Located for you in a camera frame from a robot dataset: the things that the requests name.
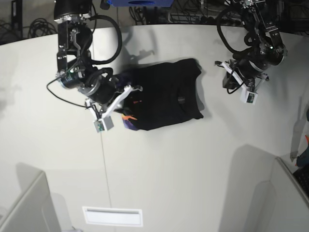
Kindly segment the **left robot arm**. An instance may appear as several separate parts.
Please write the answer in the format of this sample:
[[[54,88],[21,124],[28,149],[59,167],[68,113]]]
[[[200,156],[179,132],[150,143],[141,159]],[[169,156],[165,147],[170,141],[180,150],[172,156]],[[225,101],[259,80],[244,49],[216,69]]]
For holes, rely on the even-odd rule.
[[[228,13],[237,13],[247,31],[244,37],[247,48],[242,51],[232,48],[222,32],[222,19]],[[241,87],[253,90],[255,80],[261,79],[269,67],[278,66],[287,54],[267,0],[232,0],[217,15],[216,27],[223,44],[233,54],[228,62],[232,71],[223,80],[228,94]]]

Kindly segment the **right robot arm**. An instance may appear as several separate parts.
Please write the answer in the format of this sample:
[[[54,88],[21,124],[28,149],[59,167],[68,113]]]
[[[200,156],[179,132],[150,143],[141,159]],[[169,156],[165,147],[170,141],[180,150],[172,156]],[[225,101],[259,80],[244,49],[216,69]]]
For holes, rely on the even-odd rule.
[[[108,21],[116,32],[117,48],[107,60],[94,60],[89,50],[94,31],[87,21]],[[57,22],[58,52],[57,73],[54,79],[65,89],[77,89],[86,96],[81,108],[90,110],[96,120],[105,118],[121,109],[122,102],[133,91],[142,91],[142,86],[131,81],[121,83],[106,65],[114,61],[123,47],[120,27],[111,17],[97,14],[90,0],[56,0],[54,21]]]

